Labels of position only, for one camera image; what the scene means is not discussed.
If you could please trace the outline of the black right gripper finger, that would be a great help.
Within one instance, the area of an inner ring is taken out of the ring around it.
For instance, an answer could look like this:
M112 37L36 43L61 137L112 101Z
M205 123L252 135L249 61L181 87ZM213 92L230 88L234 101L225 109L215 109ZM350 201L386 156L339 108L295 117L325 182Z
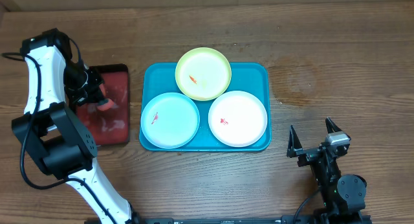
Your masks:
M294 129L294 126L290 126L289 130L289 143L287 146L287 157L293 158L300 155L303 151L303 147L301 145L301 142L296 134L296 131Z
M327 117L325 119L325 125L327 128L328 134L330 133L336 133L342 131L333 121L330 117Z

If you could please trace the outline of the light blue plate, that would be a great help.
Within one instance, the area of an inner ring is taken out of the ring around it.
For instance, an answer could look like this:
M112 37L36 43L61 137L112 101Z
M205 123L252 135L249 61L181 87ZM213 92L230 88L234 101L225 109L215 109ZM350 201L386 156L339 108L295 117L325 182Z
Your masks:
M163 93L151 99L140 120L145 138L165 150L189 143L199 124L200 114L194 101L180 93Z

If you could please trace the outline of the yellow plate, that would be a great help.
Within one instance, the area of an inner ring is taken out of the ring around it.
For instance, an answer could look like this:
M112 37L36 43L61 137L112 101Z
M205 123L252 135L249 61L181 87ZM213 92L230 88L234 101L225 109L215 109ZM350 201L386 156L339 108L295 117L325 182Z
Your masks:
M186 52L177 62L175 81L191 99L208 101L222 95L230 85L232 68L218 50L199 47Z

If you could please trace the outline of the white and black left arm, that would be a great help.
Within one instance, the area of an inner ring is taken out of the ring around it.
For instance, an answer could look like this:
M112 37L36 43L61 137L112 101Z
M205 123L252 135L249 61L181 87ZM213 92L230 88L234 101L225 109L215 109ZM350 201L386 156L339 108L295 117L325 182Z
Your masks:
M129 141L129 71L124 64L89 67L73 39L58 29L25 39L29 92L23 115L12 121L29 156L56 184L75 189L99 223L139 223L130 202L112 186L98 163L98 147Z

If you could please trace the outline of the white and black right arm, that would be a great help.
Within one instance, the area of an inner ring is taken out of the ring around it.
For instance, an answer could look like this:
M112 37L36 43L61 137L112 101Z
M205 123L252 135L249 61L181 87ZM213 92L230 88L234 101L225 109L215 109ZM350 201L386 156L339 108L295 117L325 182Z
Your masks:
M351 138L329 117L325 119L327 136L319 146L305 149L291 126L287 157L297 158L298 166L310 166L324 207L314 211L313 223L363 223L367 182L355 174L342 175L337 159L346 155Z

